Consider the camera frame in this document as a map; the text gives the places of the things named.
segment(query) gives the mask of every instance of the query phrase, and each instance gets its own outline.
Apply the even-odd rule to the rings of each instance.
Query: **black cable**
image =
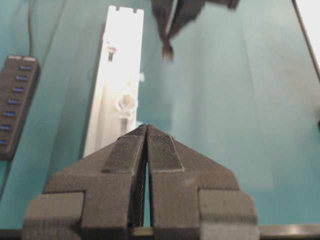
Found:
[[[34,54],[34,36],[32,31],[32,15],[34,8],[34,0],[29,0],[29,13],[28,13],[28,31],[29,31],[29,56],[32,57]]]

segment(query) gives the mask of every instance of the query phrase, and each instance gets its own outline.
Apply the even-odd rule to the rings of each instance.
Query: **white plastic part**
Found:
[[[83,156],[136,128],[144,11],[110,6]]]

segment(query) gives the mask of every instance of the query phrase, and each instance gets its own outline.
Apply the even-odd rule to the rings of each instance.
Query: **gripper jaw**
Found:
[[[143,226],[147,163],[155,240],[259,239],[254,202],[234,173],[152,125],[52,175],[22,239],[130,239]]]

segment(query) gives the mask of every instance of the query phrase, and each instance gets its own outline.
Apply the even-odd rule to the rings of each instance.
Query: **usb port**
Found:
[[[16,113],[14,111],[5,111],[2,115],[5,117],[14,118]]]
[[[14,98],[9,98],[8,99],[8,104],[19,105],[20,104],[20,100],[19,99],[14,99]]]
[[[12,91],[13,92],[16,92],[16,93],[23,93],[24,92],[24,88],[23,87],[21,87],[21,86],[14,86],[13,88],[12,88]]]
[[[20,65],[20,69],[23,71],[30,71],[32,67],[28,65]]]
[[[0,130],[10,131],[11,130],[11,125],[10,124],[1,124],[0,125]]]
[[[8,139],[7,138],[0,138],[0,145],[7,145],[8,144]]]
[[[23,81],[23,82],[28,81],[28,77],[24,76],[24,75],[18,75],[15,77],[15,79],[17,79],[18,81]]]

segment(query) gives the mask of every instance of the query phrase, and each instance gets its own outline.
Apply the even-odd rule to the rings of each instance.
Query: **teal surface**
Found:
[[[26,54],[26,0],[2,0],[0,64]],[[233,170],[260,224],[320,223],[320,88],[290,0],[207,3],[172,41],[149,0],[36,0],[42,71],[12,165],[0,162],[0,229],[21,228],[50,174],[81,158],[109,5],[145,11],[138,120]]]

